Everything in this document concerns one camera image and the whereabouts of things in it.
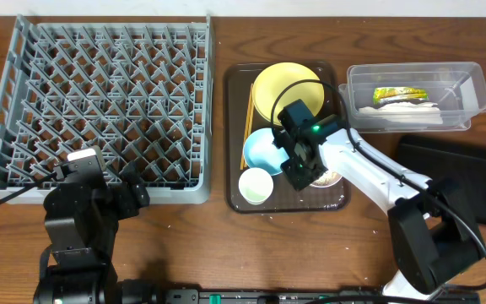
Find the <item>pink-white bowl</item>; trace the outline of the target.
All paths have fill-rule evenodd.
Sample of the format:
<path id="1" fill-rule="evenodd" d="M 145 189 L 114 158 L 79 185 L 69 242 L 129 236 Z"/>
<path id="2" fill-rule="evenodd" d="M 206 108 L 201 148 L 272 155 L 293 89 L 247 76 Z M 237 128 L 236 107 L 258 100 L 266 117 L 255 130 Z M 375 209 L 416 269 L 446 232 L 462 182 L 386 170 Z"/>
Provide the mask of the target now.
<path id="1" fill-rule="evenodd" d="M 311 186 L 318 188 L 331 187 L 341 181 L 343 177 L 335 171 L 326 171 L 320 178 L 315 180 Z"/>

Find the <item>light blue bowl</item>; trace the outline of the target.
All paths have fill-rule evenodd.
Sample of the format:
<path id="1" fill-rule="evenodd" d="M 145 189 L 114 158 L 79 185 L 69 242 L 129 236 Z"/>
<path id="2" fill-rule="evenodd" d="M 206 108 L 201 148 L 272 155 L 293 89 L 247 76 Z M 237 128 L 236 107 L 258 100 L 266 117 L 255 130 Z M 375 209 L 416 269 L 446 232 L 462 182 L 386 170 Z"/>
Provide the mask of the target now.
<path id="1" fill-rule="evenodd" d="M 270 176 L 282 173 L 281 165 L 289 159 L 284 148 L 273 143 L 271 128 L 261 128 L 252 132 L 244 143 L 243 154 L 249 168 L 260 168 Z"/>

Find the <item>small white cup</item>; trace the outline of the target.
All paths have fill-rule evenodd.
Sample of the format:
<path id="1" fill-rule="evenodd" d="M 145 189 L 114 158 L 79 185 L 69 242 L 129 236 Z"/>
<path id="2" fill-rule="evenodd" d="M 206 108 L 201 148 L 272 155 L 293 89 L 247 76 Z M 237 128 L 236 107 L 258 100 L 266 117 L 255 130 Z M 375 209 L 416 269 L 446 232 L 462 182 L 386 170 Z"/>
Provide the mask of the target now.
<path id="1" fill-rule="evenodd" d="M 273 178 L 261 168 L 245 170 L 238 181 L 243 199 L 252 205 L 263 204 L 273 193 Z"/>

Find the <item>green yellow snack wrapper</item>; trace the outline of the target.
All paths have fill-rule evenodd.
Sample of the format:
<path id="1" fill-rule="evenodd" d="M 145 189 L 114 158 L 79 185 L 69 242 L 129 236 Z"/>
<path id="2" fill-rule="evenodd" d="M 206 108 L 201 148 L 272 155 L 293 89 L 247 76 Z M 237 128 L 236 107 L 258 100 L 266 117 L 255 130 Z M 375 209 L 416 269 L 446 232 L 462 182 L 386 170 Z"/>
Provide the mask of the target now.
<path id="1" fill-rule="evenodd" d="M 412 87 L 380 87 L 373 93 L 375 105 L 404 100 L 427 100 L 428 94 L 424 89 Z"/>

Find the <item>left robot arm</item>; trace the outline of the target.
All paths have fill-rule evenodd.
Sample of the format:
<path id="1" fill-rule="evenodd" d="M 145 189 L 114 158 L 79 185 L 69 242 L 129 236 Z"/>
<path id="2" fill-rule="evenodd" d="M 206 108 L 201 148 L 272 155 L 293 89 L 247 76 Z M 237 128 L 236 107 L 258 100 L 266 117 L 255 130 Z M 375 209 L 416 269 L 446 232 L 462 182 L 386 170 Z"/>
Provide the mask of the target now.
<path id="1" fill-rule="evenodd" d="M 43 203 L 51 244 L 40 257 L 33 301 L 160 303 L 157 287 L 141 279 L 120 281 L 112 263 L 120 221 L 149 206 L 137 167 L 127 166 L 114 185 L 92 160 L 66 162 L 55 172 L 60 183 Z"/>

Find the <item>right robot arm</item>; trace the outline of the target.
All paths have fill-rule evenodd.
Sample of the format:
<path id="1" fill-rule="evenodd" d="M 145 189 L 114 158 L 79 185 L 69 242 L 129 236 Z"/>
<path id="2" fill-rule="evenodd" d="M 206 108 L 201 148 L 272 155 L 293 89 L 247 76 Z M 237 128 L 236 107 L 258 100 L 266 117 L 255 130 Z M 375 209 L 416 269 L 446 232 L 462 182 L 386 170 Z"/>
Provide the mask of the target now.
<path id="1" fill-rule="evenodd" d="M 486 246 L 453 182 L 434 182 L 367 144 L 352 128 L 318 123 L 273 130 L 289 158 L 282 165 L 296 190 L 330 170 L 346 178 L 388 217 L 397 273 L 382 293 L 393 301 L 429 300 L 483 259 Z"/>

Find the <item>black waste tray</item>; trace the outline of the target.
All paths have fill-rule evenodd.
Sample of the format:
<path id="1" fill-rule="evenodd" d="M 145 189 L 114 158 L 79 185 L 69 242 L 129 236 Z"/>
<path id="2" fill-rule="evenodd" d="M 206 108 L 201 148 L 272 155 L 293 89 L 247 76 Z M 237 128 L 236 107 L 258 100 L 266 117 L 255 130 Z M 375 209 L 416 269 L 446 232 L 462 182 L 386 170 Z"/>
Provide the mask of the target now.
<path id="1" fill-rule="evenodd" d="M 486 146 L 405 135 L 397 146 L 396 160 L 433 180 L 455 181 L 477 222 L 486 225 Z"/>

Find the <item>dark brown serving tray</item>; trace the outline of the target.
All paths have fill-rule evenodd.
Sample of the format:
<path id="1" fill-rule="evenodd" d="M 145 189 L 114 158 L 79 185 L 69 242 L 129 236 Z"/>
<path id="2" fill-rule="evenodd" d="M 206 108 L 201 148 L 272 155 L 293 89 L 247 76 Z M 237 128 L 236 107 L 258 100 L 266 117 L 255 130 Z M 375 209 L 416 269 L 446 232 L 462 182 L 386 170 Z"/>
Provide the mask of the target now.
<path id="1" fill-rule="evenodd" d="M 330 187 L 306 187 L 295 191 L 285 175 L 273 177 L 273 192 L 264 203 L 252 205 L 241 195 L 238 183 L 243 170 L 244 131 L 251 84 L 269 63 L 241 63 L 224 74 L 225 199 L 240 214 L 338 211 L 349 204 L 351 184 L 344 178 Z"/>

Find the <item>wooden chopstick left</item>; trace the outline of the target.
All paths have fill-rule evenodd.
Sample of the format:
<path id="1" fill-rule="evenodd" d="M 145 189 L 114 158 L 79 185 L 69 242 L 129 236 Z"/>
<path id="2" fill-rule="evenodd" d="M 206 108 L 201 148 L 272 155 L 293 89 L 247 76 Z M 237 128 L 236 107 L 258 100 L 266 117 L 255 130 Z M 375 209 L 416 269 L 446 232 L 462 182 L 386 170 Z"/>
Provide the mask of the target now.
<path id="1" fill-rule="evenodd" d="M 253 114 L 253 101 L 252 101 L 252 88 L 253 84 L 251 84 L 248 103 L 247 103 L 247 112 L 246 112 L 246 123 L 245 123 L 245 131 L 243 136 L 243 145 L 245 144 L 248 136 L 249 136 L 249 128 L 251 128 L 251 119 Z M 246 168 L 246 161 L 244 157 L 244 150 L 241 151 L 241 158 L 240 158 L 240 170 L 243 171 Z"/>

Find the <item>wooden chopstick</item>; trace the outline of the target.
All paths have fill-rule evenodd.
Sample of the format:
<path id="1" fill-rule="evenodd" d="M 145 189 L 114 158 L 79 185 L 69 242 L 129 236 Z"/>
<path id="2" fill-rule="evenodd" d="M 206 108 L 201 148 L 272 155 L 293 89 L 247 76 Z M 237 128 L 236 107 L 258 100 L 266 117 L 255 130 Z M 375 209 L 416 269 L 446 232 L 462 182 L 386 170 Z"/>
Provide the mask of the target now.
<path id="1" fill-rule="evenodd" d="M 251 84 L 248 103 L 247 103 L 247 112 L 246 112 L 246 123 L 245 123 L 245 131 L 243 136 L 243 145 L 245 144 L 248 136 L 249 136 L 249 128 L 251 128 L 251 119 L 253 114 L 253 101 L 252 101 L 252 88 L 253 84 Z M 244 150 L 241 151 L 241 158 L 240 158 L 240 170 L 243 171 L 246 168 L 246 161 L 244 157 Z"/>
<path id="2" fill-rule="evenodd" d="M 253 103 L 252 93 L 253 93 L 253 84 L 251 84 L 250 94 L 249 94 L 249 99 L 248 99 L 244 141 L 246 141 L 246 139 L 249 137 L 249 135 L 251 134 L 251 129 L 252 129 L 252 120 L 253 120 L 253 113 L 254 113 L 254 103 Z"/>

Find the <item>wooden chopstick right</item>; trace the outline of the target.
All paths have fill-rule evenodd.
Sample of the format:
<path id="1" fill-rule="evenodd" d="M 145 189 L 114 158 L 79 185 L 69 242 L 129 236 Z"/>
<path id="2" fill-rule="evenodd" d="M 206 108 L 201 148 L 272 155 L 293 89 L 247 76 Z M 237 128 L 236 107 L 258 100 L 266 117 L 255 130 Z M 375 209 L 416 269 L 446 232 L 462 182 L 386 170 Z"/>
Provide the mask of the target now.
<path id="1" fill-rule="evenodd" d="M 253 93 L 253 84 L 251 84 L 250 94 L 249 94 L 249 99 L 248 99 L 244 141 L 246 141 L 246 139 L 249 137 L 249 135 L 251 134 L 251 129 L 252 129 L 252 120 L 253 120 L 253 113 L 254 113 L 254 103 L 253 103 L 252 93 Z"/>

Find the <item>yellow plate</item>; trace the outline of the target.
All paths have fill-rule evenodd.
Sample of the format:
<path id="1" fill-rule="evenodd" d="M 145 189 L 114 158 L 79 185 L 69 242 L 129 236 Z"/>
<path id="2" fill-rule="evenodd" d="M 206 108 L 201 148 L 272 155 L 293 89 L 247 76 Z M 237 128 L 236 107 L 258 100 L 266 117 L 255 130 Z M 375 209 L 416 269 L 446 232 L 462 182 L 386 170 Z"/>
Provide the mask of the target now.
<path id="1" fill-rule="evenodd" d="M 256 77 L 252 87 L 252 100 L 258 113 L 270 121 L 274 101 L 290 84 L 300 80 L 314 79 L 318 76 L 308 67 L 294 63 L 281 62 L 265 68 Z M 302 100 L 307 108 L 316 116 L 324 103 L 324 89 L 321 84 L 302 83 L 293 86 L 283 94 L 275 107 L 273 119 L 276 126 L 280 126 L 278 114 L 289 103 Z"/>

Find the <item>grey plastic dish rack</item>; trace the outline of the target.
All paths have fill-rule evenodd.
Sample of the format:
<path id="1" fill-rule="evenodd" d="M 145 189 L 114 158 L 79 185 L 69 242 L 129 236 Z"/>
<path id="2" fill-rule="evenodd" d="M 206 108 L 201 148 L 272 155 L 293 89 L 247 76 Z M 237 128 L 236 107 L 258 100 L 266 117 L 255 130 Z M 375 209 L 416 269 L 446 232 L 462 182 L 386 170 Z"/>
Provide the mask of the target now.
<path id="1" fill-rule="evenodd" d="M 98 146 L 105 181 L 132 162 L 155 204 L 211 190 L 214 31 L 190 23 L 18 16 L 0 81 L 0 198 L 39 204 L 68 154 Z"/>

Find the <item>white crumpled napkin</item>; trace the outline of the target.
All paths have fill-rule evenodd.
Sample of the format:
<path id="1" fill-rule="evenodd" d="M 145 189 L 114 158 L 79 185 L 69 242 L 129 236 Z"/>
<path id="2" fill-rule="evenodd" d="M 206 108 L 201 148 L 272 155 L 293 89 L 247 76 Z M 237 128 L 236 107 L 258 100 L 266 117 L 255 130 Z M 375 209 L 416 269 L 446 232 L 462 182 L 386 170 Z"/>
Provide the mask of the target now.
<path id="1" fill-rule="evenodd" d="M 359 109 L 362 117 L 385 119 L 389 122 L 419 123 L 428 125 L 440 125 L 443 119 L 436 103 L 423 102 L 414 104 L 411 102 L 398 102 L 386 104 L 379 108 L 362 107 Z"/>

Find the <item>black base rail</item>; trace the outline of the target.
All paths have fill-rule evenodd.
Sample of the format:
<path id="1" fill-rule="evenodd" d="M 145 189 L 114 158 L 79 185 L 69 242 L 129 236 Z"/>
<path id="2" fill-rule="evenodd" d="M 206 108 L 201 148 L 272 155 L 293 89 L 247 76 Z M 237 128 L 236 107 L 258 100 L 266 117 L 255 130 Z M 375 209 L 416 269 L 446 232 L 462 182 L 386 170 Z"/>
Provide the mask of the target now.
<path id="1" fill-rule="evenodd" d="M 279 303 L 279 304 L 303 304 L 317 301 L 324 298 L 347 296 L 348 301 L 343 303 L 362 303 L 354 301 L 354 296 L 373 296 L 377 303 L 385 303 L 382 294 L 376 289 L 356 288 L 336 290 L 335 292 L 285 292 L 274 291 L 248 291 L 248 290 L 192 290 L 179 289 L 168 290 L 165 293 L 167 304 L 257 304 L 257 303 Z"/>

